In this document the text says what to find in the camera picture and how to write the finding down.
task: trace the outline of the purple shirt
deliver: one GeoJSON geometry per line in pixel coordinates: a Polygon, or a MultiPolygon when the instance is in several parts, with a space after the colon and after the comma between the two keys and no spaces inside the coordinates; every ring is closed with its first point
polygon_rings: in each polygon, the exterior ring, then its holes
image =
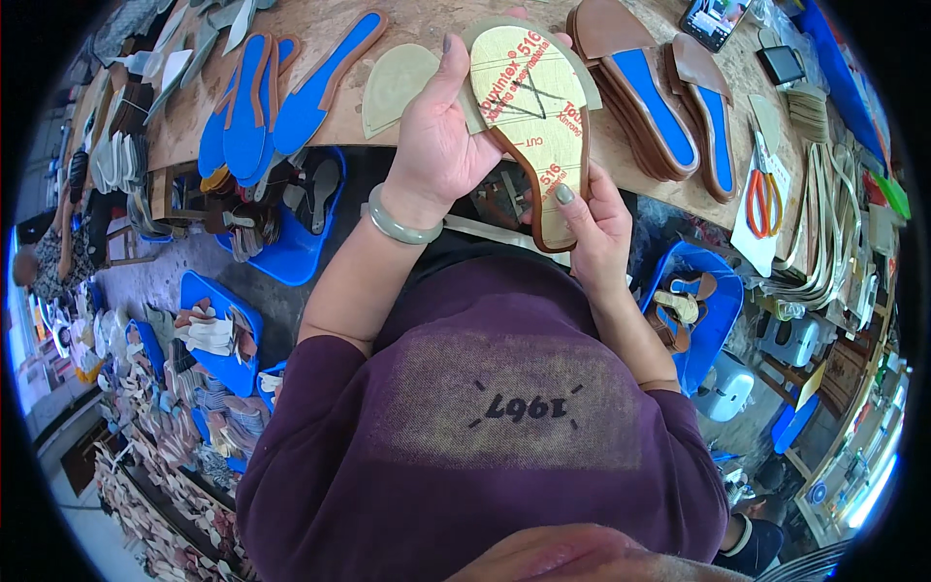
{"type": "Polygon", "coordinates": [[[368,361],[301,342],[236,494],[262,579],[437,581],[577,522],[710,562],[728,511],[695,407],[597,338],[573,279],[487,257],[408,293],[368,361]]]}

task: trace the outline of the woman's left hand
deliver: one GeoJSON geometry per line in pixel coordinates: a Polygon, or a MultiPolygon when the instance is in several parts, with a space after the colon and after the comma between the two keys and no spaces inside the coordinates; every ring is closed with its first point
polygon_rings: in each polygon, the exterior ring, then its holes
{"type": "MultiPolygon", "coordinates": [[[[526,19],[527,10],[507,16],[526,19]]],[[[572,45],[566,34],[560,40],[572,45]]],[[[399,223],[429,229],[501,161],[504,150],[487,131],[469,135],[459,90],[469,72],[469,56],[455,34],[443,39],[439,70],[411,101],[400,122],[398,153],[382,190],[382,203],[399,223]]]]}

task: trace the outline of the white machine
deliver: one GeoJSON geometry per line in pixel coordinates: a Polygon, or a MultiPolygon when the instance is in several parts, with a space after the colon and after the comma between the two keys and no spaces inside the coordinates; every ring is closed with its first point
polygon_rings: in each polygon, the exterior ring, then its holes
{"type": "Polygon", "coordinates": [[[724,350],[714,359],[714,387],[701,387],[692,396],[699,412],[719,423],[734,418],[753,389],[753,372],[737,356],[724,350]]]}
{"type": "Polygon", "coordinates": [[[802,368],[815,353],[820,332],[817,321],[809,317],[789,321],[770,317],[766,333],[757,340],[757,347],[789,366],[802,368]]]}

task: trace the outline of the black electronic device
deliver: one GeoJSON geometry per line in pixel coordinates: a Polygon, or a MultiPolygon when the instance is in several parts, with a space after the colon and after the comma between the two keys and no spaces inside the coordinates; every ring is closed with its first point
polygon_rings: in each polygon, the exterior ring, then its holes
{"type": "Polygon", "coordinates": [[[757,51],[760,62],[773,85],[782,85],[797,81],[805,76],[805,71],[795,58],[795,53],[785,45],[781,47],[761,48],[757,51]]]}
{"type": "Polygon", "coordinates": [[[686,33],[711,52],[718,52],[737,24],[744,19],[753,0],[693,0],[679,21],[686,33]]]}

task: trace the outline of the hand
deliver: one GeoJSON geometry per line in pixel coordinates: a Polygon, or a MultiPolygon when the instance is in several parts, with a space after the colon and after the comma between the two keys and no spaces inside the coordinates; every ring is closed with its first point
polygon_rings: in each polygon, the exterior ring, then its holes
{"type": "Polygon", "coordinates": [[[629,293],[627,257],[633,219],[608,172],[592,161],[588,162],[588,192],[587,203],[576,193],[563,203],[558,188],[557,206],[578,239],[571,254],[573,274],[588,300],[603,305],[629,293]]]}
{"type": "Polygon", "coordinates": [[[69,253],[67,257],[62,257],[59,261],[59,280],[64,281],[68,277],[68,273],[71,272],[71,254],[69,253]]]}
{"type": "MultiPolygon", "coordinates": [[[[510,8],[505,14],[527,18],[525,8],[510,8]]],[[[572,45],[567,34],[557,37],[572,45]]],[[[469,65],[463,40],[447,34],[439,70],[401,117],[398,153],[385,180],[382,203],[405,226],[436,226],[452,203],[472,191],[501,161],[504,150],[488,132],[469,135],[457,101],[469,65]]]]}

